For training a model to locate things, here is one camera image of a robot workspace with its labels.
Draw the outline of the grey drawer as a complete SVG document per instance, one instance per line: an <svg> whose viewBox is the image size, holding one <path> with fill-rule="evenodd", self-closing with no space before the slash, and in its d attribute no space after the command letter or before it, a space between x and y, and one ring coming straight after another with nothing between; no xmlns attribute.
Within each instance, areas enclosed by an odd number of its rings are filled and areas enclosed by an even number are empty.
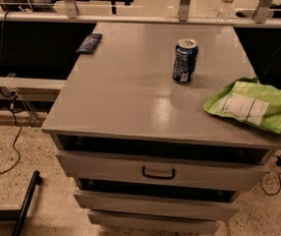
<svg viewBox="0 0 281 236"><path fill-rule="evenodd" d="M82 190L75 191L74 196L79 206L83 208L178 218L225 221L231 219L239 210L234 204L153 196Z"/></svg>
<svg viewBox="0 0 281 236"><path fill-rule="evenodd" d="M266 173L263 165L163 158L91 151L58 149L63 170L69 177L175 187L248 191ZM144 178L141 169L167 173L172 180Z"/></svg>
<svg viewBox="0 0 281 236"><path fill-rule="evenodd" d="M161 217L155 215L89 210L87 216L91 224L110 227L128 227L208 235L213 235L219 228L219 223L217 221Z"/></svg>

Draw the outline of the bottom grey drawer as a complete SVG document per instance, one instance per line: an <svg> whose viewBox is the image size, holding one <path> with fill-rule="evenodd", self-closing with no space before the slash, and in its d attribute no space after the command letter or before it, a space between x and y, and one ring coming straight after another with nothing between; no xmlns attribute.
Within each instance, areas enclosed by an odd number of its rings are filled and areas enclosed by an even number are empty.
<svg viewBox="0 0 281 236"><path fill-rule="evenodd" d="M89 210L87 216L91 224L110 227L128 227L208 235L213 235L219 228L219 223L217 221L161 217L155 215Z"/></svg>

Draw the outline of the top grey drawer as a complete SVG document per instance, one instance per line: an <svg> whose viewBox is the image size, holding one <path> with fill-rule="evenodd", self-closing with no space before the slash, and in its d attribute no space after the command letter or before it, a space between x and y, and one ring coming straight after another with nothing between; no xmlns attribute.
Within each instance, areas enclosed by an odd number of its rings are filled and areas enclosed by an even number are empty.
<svg viewBox="0 0 281 236"><path fill-rule="evenodd" d="M175 187L248 191L266 173L263 165L163 158L91 151L58 149L63 170L69 177ZM172 180L144 178L141 169L167 173Z"/></svg>

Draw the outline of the black floor stand leg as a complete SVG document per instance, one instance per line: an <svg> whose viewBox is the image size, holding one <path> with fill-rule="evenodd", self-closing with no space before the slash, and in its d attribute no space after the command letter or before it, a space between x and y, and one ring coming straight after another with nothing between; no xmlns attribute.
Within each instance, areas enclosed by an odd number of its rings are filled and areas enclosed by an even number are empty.
<svg viewBox="0 0 281 236"><path fill-rule="evenodd" d="M21 209L19 211L19 216L16 220L13 232L12 232L12 236L21 236L21 232L23 230L24 227L24 223L28 214L28 209L35 191L35 187L37 185L40 185L42 182L42 179L40 177L40 172L39 171L34 171L32 173L29 185L28 185L28 189L23 201L23 204L21 206Z"/></svg>

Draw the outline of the middle grey drawer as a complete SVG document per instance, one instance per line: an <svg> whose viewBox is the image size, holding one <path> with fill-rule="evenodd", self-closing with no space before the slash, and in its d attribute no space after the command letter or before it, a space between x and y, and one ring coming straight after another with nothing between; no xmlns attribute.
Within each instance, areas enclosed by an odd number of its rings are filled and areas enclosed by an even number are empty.
<svg viewBox="0 0 281 236"><path fill-rule="evenodd" d="M239 210L234 204L153 196L82 190L75 191L74 196L79 206L83 208L178 218L225 221L231 219Z"/></svg>

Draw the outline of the dark blue snack packet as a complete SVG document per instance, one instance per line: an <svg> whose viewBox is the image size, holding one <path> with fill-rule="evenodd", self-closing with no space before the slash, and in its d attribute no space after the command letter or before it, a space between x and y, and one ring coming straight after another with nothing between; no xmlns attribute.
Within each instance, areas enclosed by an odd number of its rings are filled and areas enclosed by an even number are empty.
<svg viewBox="0 0 281 236"><path fill-rule="evenodd" d="M89 34L84 39L84 41L82 42L80 47L76 50L76 52L77 53L92 53L101 39L102 39L101 33Z"/></svg>

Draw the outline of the grey drawer cabinet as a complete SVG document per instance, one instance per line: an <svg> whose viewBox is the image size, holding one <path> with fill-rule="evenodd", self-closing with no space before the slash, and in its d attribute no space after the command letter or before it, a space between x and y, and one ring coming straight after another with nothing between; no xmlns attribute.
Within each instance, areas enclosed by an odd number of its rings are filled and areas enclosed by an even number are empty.
<svg viewBox="0 0 281 236"><path fill-rule="evenodd" d="M222 26L110 24L80 57L43 131L57 150L263 165L281 149L281 136L213 117L204 103L253 74L234 30ZM193 79L172 78L180 39L197 42ZM77 190L236 204L244 191L77 179Z"/></svg>

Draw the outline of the clear plastic water bottle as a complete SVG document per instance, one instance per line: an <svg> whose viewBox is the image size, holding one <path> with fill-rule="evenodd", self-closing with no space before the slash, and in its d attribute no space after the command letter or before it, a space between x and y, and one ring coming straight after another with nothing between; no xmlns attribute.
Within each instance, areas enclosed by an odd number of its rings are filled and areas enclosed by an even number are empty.
<svg viewBox="0 0 281 236"><path fill-rule="evenodd" d="M226 21L229 18L235 0L220 0L218 8L217 19L219 21Z"/></svg>

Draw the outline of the grey metal rail frame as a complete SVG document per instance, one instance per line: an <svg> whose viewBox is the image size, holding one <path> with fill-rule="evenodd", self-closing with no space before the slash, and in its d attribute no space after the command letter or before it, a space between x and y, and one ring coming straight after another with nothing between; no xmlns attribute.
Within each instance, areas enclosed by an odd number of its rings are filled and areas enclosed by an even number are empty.
<svg viewBox="0 0 281 236"><path fill-rule="evenodd" d="M154 23L281 29L281 19L266 17L261 23L257 18L236 17L235 9L230 10L228 19L219 20L218 8L219 0L191 0L189 5L183 5L181 0L136 0L134 5L118 6L117 13L113 14L109 5L72 0L58 2L54 13L24 10L8 14L1 10L0 5L0 20L6 18L18 22Z"/></svg>

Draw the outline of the blue soda can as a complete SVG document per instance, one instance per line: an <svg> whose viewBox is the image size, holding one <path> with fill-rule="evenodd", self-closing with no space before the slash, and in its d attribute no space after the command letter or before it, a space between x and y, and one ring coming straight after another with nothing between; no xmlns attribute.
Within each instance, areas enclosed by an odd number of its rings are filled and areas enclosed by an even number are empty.
<svg viewBox="0 0 281 236"><path fill-rule="evenodd" d="M180 84L189 83L196 69L197 42L192 38L180 39L176 45L175 54L172 78Z"/></svg>

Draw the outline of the green rice chip bag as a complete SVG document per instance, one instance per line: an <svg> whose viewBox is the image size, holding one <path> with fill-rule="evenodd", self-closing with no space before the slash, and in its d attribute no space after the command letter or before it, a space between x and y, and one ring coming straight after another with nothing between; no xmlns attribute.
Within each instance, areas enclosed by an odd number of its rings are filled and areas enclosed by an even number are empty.
<svg viewBox="0 0 281 236"><path fill-rule="evenodd" d="M211 115L281 134L281 90L261 85L257 78L240 78L229 84L208 99L203 109Z"/></svg>

